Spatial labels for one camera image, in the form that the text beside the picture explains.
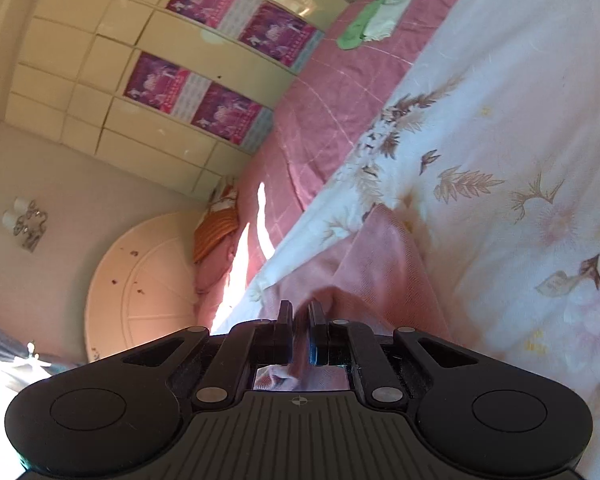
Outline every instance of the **green cloth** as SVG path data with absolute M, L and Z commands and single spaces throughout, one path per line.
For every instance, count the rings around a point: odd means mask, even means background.
M 336 43 L 342 50 L 350 50 L 362 43 L 362 35 L 364 34 L 366 24 L 375 16 L 376 12 L 385 0 L 374 0 L 370 4 L 366 4 L 365 8 L 360 11 L 360 14 L 347 27 L 342 35 L 337 38 Z

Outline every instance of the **pink cloth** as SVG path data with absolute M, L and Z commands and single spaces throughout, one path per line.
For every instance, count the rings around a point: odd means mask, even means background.
M 361 321 L 376 334 L 391 335 L 398 326 L 412 326 L 449 339 L 415 243 L 404 224 L 384 205 L 371 211 L 356 234 L 267 288 L 261 302 L 264 307 L 256 317 L 275 319 L 280 300 L 289 300 L 298 330 L 306 336 L 307 306 L 313 298 L 320 301 L 328 319 Z M 293 363 L 263 368 L 256 387 L 349 389 L 342 368 L 307 364 L 307 341 L 301 336 L 295 338 Z

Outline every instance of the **metal screw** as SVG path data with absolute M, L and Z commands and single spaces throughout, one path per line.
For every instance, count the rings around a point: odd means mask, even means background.
M 402 392 L 398 388 L 390 386 L 374 389 L 371 396 L 378 402 L 397 402 L 403 397 Z
M 227 396 L 228 393 L 223 388 L 211 386 L 209 388 L 202 388 L 195 397 L 202 402 L 220 402 L 226 399 Z

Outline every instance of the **round pad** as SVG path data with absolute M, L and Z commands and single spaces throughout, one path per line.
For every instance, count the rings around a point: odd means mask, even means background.
M 126 411 L 118 394 L 100 388 L 74 390 L 55 399 L 51 416 L 67 430 L 101 430 L 116 423 Z
M 158 368 L 109 369 L 64 372 L 11 402 L 6 434 L 27 468 L 64 478 L 107 476 L 147 462 L 171 443 L 179 404 L 164 377 L 151 373 Z
M 515 390 L 497 390 L 475 399 L 474 415 L 492 430 L 523 433 L 534 430 L 544 422 L 546 408 L 533 395 Z
M 491 360 L 440 373 L 417 425 L 450 462 L 504 478 L 573 465 L 593 427 L 586 403 L 567 387 Z

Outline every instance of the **white floral blanket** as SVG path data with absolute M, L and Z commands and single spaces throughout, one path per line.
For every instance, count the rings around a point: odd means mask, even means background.
M 600 479 L 600 0 L 459 0 L 218 332 L 384 203 L 460 344 L 576 390 Z

